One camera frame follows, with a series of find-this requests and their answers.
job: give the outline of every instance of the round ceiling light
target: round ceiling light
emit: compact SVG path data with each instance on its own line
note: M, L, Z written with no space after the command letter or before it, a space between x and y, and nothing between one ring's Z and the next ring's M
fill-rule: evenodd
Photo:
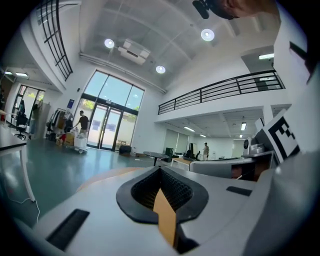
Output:
M201 37L205 41L212 41L215 38L215 33L211 29L204 29L201 32Z
M159 73L159 74L163 74L164 72L166 72L166 69L164 66L157 66L155 68L155 70Z
M105 47L112 49L113 47L115 47L115 42L112 39L106 39L104 41L104 45Z

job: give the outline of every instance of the metal railing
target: metal railing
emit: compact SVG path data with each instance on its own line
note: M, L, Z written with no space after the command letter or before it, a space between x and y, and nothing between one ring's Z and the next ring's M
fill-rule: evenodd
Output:
M54 58L54 64L59 68L66 81L73 72L69 63L64 42L61 36L59 22L59 0L43 0L39 5L41 24L45 40Z
M284 88L275 70L245 74L209 84L162 103L158 115L221 98Z

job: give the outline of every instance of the office chair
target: office chair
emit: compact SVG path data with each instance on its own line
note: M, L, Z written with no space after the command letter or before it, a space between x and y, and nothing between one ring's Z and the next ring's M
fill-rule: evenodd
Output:
M16 130L20 133L17 133L14 136L17 136L19 139L21 139L23 141L26 139L26 136L23 135L22 132L25 132L27 129L27 121L28 121L28 118L26 117L25 114L18 115L16 117Z

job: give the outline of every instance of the doorway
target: doorway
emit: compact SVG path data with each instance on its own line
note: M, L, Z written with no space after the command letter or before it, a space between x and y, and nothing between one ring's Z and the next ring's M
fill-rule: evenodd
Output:
M103 104L96 104L90 120L87 145L96 149L116 148L116 138L123 113Z

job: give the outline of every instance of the green floor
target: green floor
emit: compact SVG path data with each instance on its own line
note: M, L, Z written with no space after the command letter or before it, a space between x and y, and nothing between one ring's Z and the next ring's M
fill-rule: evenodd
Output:
M26 166L40 208L39 218L72 196L81 184L94 175L117 168L153 166L150 157L135 159L93 148L79 154L48 140L28 141ZM24 204L8 200L8 196L20 202L28 197L18 152L0 157L0 188L1 198L9 213L32 227L38 214L36 204L30 200Z

